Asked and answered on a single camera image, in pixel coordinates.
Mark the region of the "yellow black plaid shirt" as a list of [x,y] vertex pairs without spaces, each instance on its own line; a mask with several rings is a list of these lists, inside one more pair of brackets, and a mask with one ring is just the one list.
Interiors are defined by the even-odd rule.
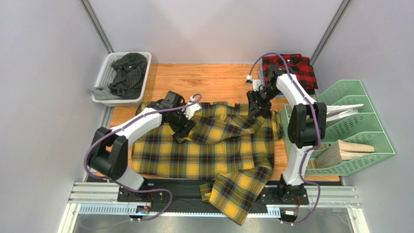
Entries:
[[246,103],[202,102],[188,136],[175,138],[167,125],[149,131],[132,148],[136,173],[213,181],[202,198],[242,225],[274,171],[280,116],[248,117]]

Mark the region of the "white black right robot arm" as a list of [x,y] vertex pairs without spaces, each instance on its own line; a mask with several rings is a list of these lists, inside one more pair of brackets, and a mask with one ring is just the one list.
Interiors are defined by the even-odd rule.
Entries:
[[292,108],[287,136],[292,145],[287,168],[280,177],[276,197],[292,203],[305,194],[305,169],[314,150],[320,147],[326,132],[327,106],[317,102],[299,84],[290,68],[272,68],[267,85],[248,78],[253,90],[246,93],[249,118],[270,111],[270,101],[282,93]]

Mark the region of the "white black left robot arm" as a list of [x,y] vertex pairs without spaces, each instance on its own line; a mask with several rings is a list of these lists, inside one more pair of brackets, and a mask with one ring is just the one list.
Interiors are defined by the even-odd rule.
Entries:
[[188,102],[172,91],[165,98],[149,103],[138,115],[125,123],[110,129],[96,130],[91,147],[84,158],[84,168],[89,176],[98,178],[91,169],[119,185],[120,192],[136,201],[150,198],[153,192],[164,193],[161,189],[149,190],[144,177],[128,165],[128,150],[149,131],[167,124],[174,137],[186,137],[196,122],[192,119],[201,110],[201,94],[193,95]]

